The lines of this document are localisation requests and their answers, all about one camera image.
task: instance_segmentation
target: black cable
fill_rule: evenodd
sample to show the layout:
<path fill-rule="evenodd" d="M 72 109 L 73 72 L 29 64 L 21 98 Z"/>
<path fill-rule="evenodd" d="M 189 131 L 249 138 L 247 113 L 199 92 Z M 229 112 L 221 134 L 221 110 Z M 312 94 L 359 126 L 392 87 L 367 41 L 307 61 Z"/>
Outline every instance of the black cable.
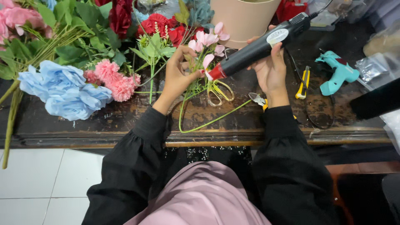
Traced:
<path fill-rule="evenodd" d="M 305 81 L 303 80 L 303 78 L 300 76 L 299 69 L 298 69 L 298 67 L 297 67 L 297 65 L 296 65 L 296 62 L 294 61 L 293 56 L 289 53 L 289 51 L 288 51 L 287 48 L 286 48 L 285 50 L 286 50 L 286 52 L 288 53 L 288 55 L 290 56 L 290 59 L 291 59 L 290 64 L 291 64 L 292 68 L 294 67 L 294 69 L 296 70 L 297 76 L 300 78 L 301 82 L 303 82 L 303 85 L 304 85 L 304 87 L 306 87 L 306 91 L 307 91 L 307 90 L 308 90 L 308 87 L 307 87 L 307 85 L 306 85 L 306 82 L 305 82 Z M 308 110 L 307 110 L 307 106 L 308 106 L 308 104 L 307 104 L 307 94 L 306 94 L 306 98 L 304 99 L 304 101 L 305 101 L 305 103 L 306 103 L 306 106 L 305 106 L 305 108 L 306 108 L 306 115 L 307 115 L 308 119 L 310 120 L 311 124 L 312 124 L 313 126 L 315 126 L 316 128 L 326 130 L 326 129 L 331 128 L 331 127 L 333 126 L 333 124 L 335 123 L 335 98 L 333 97 L 333 94 L 331 94 L 329 97 L 330 97 L 330 100 L 331 100 L 331 103 L 332 103 L 332 123 L 331 123 L 330 125 L 326 126 L 326 127 L 322 127 L 322 126 L 316 124 L 314 121 L 312 121 L 312 119 L 311 119 L 311 117 L 310 117 L 310 114 L 308 113 Z"/>

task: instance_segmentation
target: pink fabric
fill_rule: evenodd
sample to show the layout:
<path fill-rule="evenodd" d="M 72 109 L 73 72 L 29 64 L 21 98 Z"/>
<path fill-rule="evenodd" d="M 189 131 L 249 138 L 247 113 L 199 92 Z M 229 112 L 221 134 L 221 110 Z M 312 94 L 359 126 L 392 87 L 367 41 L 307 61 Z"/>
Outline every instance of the pink fabric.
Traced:
<path fill-rule="evenodd" d="M 263 224 L 268 219 L 247 199 L 238 176 L 218 162 L 181 169 L 146 209 L 125 225 Z"/>

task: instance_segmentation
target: black long sleeve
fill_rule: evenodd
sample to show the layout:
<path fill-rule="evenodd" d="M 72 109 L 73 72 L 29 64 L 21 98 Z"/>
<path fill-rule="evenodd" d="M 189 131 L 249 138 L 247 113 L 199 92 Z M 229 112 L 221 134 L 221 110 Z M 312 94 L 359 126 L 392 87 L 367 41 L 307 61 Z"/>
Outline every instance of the black long sleeve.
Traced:
<path fill-rule="evenodd" d="M 261 211 L 274 225 L 337 224 L 332 179 L 309 148 L 290 106 L 264 112 L 266 140 L 253 161 Z"/>
<path fill-rule="evenodd" d="M 103 158 L 102 182 L 89 188 L 83 225 L 118 225 L 143 211 L 160 169 L 166 116 L 149 107 Z"/>

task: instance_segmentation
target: floor tile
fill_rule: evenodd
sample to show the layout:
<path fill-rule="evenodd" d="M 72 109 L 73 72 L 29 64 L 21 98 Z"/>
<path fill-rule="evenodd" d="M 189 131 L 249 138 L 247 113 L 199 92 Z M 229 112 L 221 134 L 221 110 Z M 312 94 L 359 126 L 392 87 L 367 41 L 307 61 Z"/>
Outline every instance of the floor tile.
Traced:
<path fill-rule="evenodd" d="M 50 199 L 0 199 L 0 224 L 42 225 Z"/>
<path fill-rule="evenodd" d="M 80 225 L 88 207 L 88 198 L 51 198 L 43 225 Z"/>
<path fill-rule="evenodd" d="M 63 152 L 64 149 L 11 149 L 7 169 L 0 170 L 0 199 L 49 198 Z"/>
<path fill-rule="evenodd" d="M 86 197 L 101 182 L 102 155 L 65 149 L 52 197 Z"/>

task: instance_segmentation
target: gold scissors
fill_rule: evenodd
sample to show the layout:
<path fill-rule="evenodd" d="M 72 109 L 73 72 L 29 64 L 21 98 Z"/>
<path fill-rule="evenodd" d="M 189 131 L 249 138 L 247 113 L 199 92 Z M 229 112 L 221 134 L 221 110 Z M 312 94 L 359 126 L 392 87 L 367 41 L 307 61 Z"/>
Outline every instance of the gold scissors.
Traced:
<path fill-rule="evenodd" d="M 226 94 L 221 91 L 221 89 L 218 87 L 218 85 L 222 85 L 224 87 L 226 87 L 228 89 L 228 91 L 231 94 L 231 98 L 228 98 L 226 96 Z M 215 104 L 214 102 L 212 102 L 211 98 L 210 98 L 210 92 L 212 92 L 215 96 L 217 96 L 218 100 L 220 101 L 219 103 Z M 207 84 L 207 101 L 210 105 L 212 106 L 221 106 L 222 105 L 222 98 L 224 98 L 227 101 L 232 101 L 235 98 L 235 95 L 233 94 L 232 89 L 225 84 L 224 82 L 221 82 L 219 80 L 209 80 L 208 84 Z"/>

